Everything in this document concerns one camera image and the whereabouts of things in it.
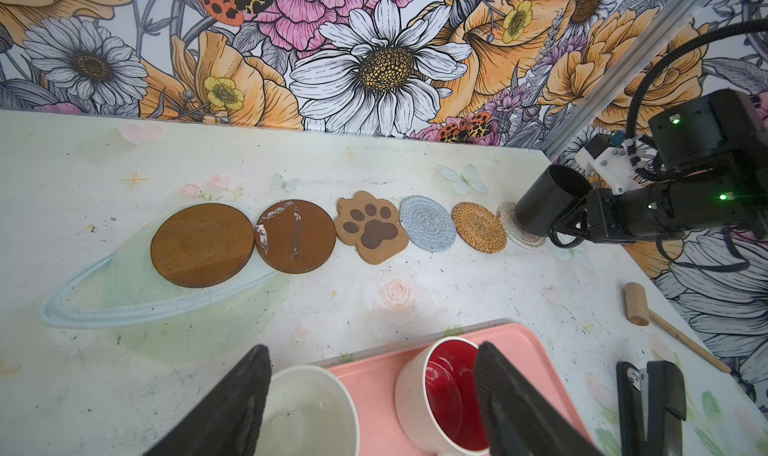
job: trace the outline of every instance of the pink tray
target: pink tray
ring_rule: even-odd
[[[571,397],[554,370],[542,342],[523,325],[507,324],[470,332],[462,337],[481,344],[490,341],[547,398],[566,421],[591,441]],[[395,383],[400,370],[424,347],[330,368],[352,395],[360,420],[360,454],[429,454],[413,445],[400,428],[395,411]]]

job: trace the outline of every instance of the cup rim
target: cup rim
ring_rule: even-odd
[[[324,376],[328,377],[331,381],[335,382],[339,386],[339,388],[342,390],[342,393],[344,394],[344,397],[346,398],[347,402],[350,403],[350,407],[352,409],[352,419],[355,421],[355,456],[357,456],[360,453],[360,420],[357,417],[357,408],[355,408],[355,402],[354,400],[352,400],[352,395],[347,390],[344,383],[342,383],[342,381],[335,374],[331,373],[325,368],[321,368],[320,366],[296,365],[296,366],[291,366],[289,368],[285,368],[281,371],[278,371],[275,374],[272,374],[272,378],[270,378],[270,386],[277,378],[284,376],[286,374],[290,374],[292,372],[299,372],[299,371],[312,371],[312,372],[318,372],[320,374],[323,374]]]
[[[442,428],[440,428],[440,424],[438,424],[437,420],[435,419],[435,414],[432,413],[432,408],[429,407],[429,400],[427,399],[427,384],[426,384],[427,364],[429,364],[429,357],[432,356],[433,352],[435,352],[435,350],[437,349],[437,346],[440,346],[442,343],[447,341],[462,341],[467,343],[470,346],[473,346],[478,351],[480,350],[480,347],[477,346],[474,342],[469,341],[464,337],[458,337],[458,336],[443,337],[441,339],[438,339],[434,343],[432,343],[432,345],[427,348],[427,356],[426,358],[424,358],[424,364],[422,365],[422,368],[421,368],[422,376],[419,384],[421,384],[421,388],[422,388],[422,397],[424,398],[425,404],[429,408],[429,419],[432,421],[432,424],[435,426],[435,428],[437,428],[438,432],[440,432],[440,435],[443,437],[443,439],[445,439],[456,451],[461,451],[464,454],[467,454],[468,456],[482,456],[488,453],[488,450],[491,447],[490,445],[486,446],[483,449],[478,449],[478,450],[466,449],[463,446],[459,446],[452,439],[448,437],[448,435],[446,434],[446,432],[442,430]]]

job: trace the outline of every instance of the pink heart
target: pink heart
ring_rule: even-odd
[[[157,124],[138,125],[125,123],[120,126],[120,135],[129,143],[140,145],[151,143],[157,139],[162,130],[163,128]]]

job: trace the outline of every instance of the white bowl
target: white bowl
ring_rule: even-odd
[[[359,450],[355,403],[339,378],[309,365],[272,377],[255,456],[357,456]]]

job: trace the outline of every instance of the brown wooden coaster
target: brown wooden coaster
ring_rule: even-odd
[[[224,204],[200,204],[168,218],[152,238],[154,268],[184,288],[207,288],[237,274],[254,251],[248,217]]]
[[[352,199],[336,204],[336,233],[346,245],[357,247],[360,259],[380,264],[408,246],[408,234],[400,226],[400,211],[386,199],[359,191]]]
[[[333,220],[320,206],[291,199],[271,206],[256,223],[256,249],[278,271],[301,274],[320,268],[336,245]]]
[[[478,251],[492,254],[507,245],[507,232],[496,216],[474,202],[460,202],[453,209],[458,235]]]

